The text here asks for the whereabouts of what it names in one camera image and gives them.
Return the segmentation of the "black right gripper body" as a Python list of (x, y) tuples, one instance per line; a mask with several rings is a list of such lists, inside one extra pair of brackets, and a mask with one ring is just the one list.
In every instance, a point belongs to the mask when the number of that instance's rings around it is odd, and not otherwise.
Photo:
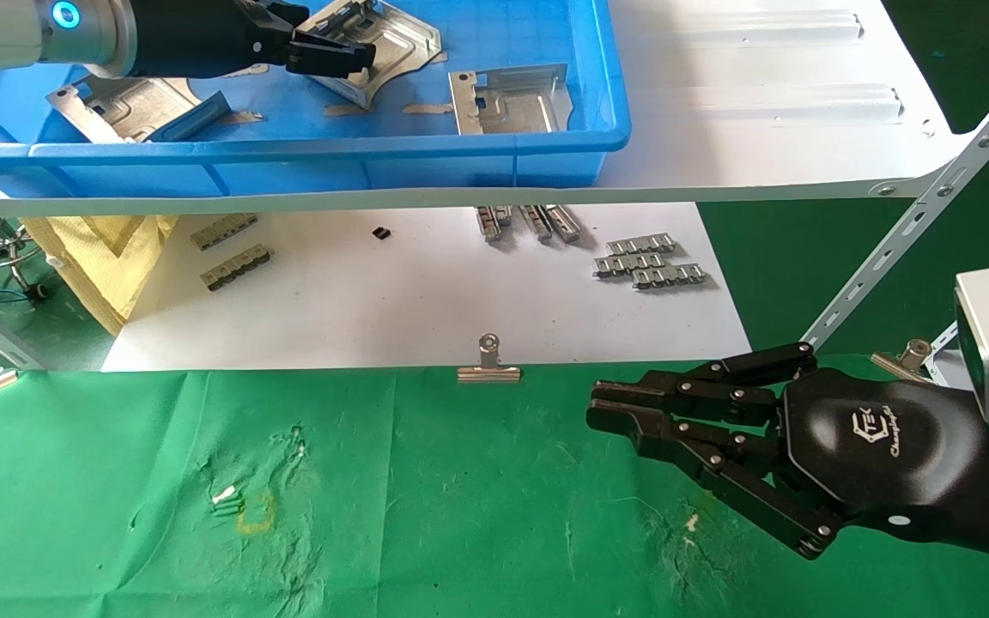
[(788, 461), (848, 524), (911, 542), (988, 540), (973, 488), (988, 431), (969, 392), (822, 368), (781, 403)]

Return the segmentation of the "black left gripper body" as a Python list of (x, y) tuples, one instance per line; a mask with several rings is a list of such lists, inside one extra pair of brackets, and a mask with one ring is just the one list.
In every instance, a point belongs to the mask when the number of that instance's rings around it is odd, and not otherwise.
[(286, 50), (291, 24), (259, 1), (157, 1), (155, 75), (211, 78)]

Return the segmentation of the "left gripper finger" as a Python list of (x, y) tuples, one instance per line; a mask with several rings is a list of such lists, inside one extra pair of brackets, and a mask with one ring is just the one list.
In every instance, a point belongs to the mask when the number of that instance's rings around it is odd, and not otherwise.
[(286, 70), (297, 75), (347, 78), (372, 67), (376, 55), (377, 48), (372, 44), (292, 40), (286, 52)]
[(306, 5), (286, 1), (242, 1), (245, 27), (258, 30), (294, 30), (310, 19)]

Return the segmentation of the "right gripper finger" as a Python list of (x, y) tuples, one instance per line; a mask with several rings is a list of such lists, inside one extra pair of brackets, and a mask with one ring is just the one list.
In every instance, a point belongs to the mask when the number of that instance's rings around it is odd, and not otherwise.
[(651, 369), (639, 382), (604, 382), (590, 391), (589, 426), (622, 427), (636, 415), (764, 427), (780, 410), (774, 385), (819, 367), (811, 344), (797, 342), (704, 361), (684, 372)]
[(844, 528), (839, 513), (773, 485), (784, 478), (784, 455), (776, 439), (676, 420), (662, 410), (628, 403), (588, 404), (587, 425), (627, 438), (639, 457), (674, 465), (802, 558), (820, 558)]

